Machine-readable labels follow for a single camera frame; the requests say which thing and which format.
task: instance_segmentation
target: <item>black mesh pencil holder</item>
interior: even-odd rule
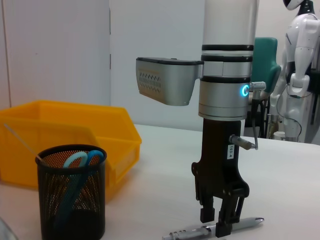
[[[74,154],[97,150],[81,165]],[[99,240],[105,233],[105,162],[107,153],[91,145],[63,145],[39,153],[38,173],[41,233],[43,240]]]

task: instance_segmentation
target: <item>yellow plastic bin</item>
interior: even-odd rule
[[[37,153],[66,144],[103,148],[107,195],[139,160],[142,141],[124,108],[35,101],[0,111],[0,180],[8,184],[37,188],[38,180],[35,156],[4,124]]]

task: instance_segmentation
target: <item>black band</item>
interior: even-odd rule
[[[224,62],[224,63],[250,63],[253,61],[253,57],[252,56],[202,55],[201,61]]]
[[[180,65],[180,66],[197,66],[203,65],[203,61],[186,61],[178,60],[176,58],[158,58],[158,57],[138,57],[137,61],[153,63],[153,64],[163,64],[163,65]]]
[[[253,45],[202,45],[202,51],[253,51]]]
[[[203,76],[202,82],[216,84],[248,84],[251,82],[250,77],[221,77],[221,76]]]

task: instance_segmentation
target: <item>white table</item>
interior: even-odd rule
[[[106,207],[103,240],[160,240],[201,224],[191,164],[201,157],[202,133],[136,127],[140,161]],[[317,239],[320,146],[260,139],[258,151],[240,151],[239,170],[250,186],[242,217],[264,217],[265,223],[228,240]],[[0,216],[20,240],[41,240],[38,204],[38,192],[0,185]],[[216,214],[220,204],[216,199]]]

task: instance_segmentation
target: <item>white wall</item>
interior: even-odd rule
[[[172,107],[139,95],[137,57],[199,60],[203,40],[204,0],[111,0],[111,104],[125,107],[135,123],[201,130],[199,81],[189,106]],[[297,11],[281,0],[260,0],[258,37],[279,40]]]
[[[3,0],[12,105],[110,104],[109,0]]]
[[[0,110],[10,107],[6,42],[2,5],[0,4]]]

